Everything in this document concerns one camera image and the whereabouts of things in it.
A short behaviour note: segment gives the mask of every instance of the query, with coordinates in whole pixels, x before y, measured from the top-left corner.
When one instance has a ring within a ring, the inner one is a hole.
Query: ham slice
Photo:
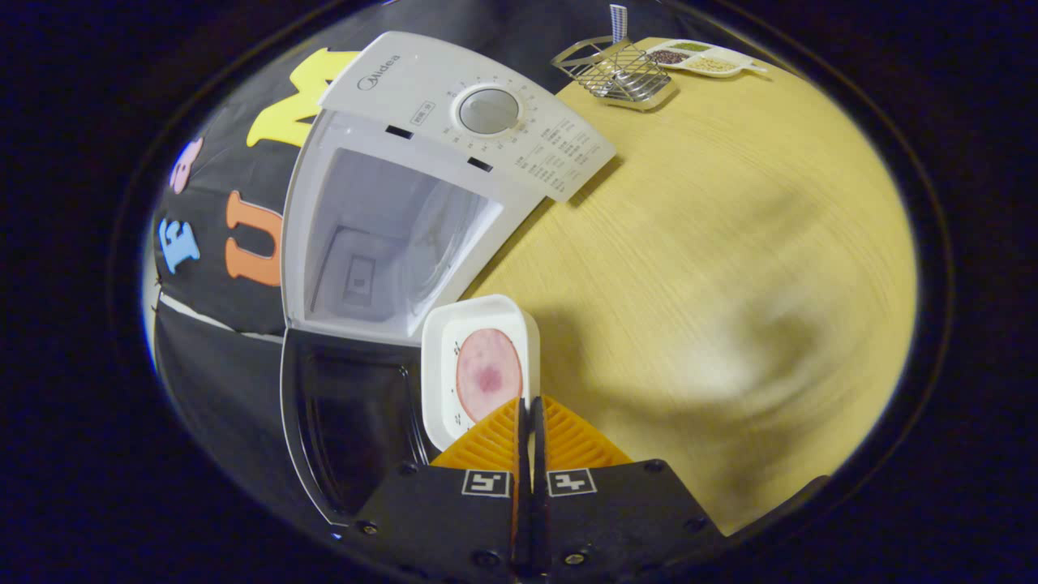
[[[474,422],[487,417],[522,391],[519,356],[507,335],[481,329],[458,352],[458,399]]]

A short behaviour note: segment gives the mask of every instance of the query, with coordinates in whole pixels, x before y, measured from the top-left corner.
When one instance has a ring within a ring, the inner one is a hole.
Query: wire rack
[[[581,40],[556,55],[551,64],[596,98],[635,109],[659,105],[675,88],[671,76],[627,37],[618,43],[612,36]]]

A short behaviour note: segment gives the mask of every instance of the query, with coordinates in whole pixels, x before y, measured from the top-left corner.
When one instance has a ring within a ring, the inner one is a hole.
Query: control dial
[[[515,126],[519,102],[501,89],[480,89],[461,103],[458,118],[476,134],[496,134]]]

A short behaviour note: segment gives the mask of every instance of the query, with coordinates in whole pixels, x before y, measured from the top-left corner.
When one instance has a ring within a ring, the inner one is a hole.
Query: blue striped object
[[[612,41],[620,43],[627,36],[627,6],[609,4],[609,17],[612,19]]]

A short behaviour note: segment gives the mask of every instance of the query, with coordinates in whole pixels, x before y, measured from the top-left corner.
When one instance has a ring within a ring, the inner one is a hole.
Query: wooden table
[[[634,460],[667,461],[725,533],[861,444],[916,312],[882,161],[820,90],[759,64],[673,72],[680,92],[650,113],[563,89],[619,154],[570,201],[545,199],[465,295],[528,311],[542,393]]]

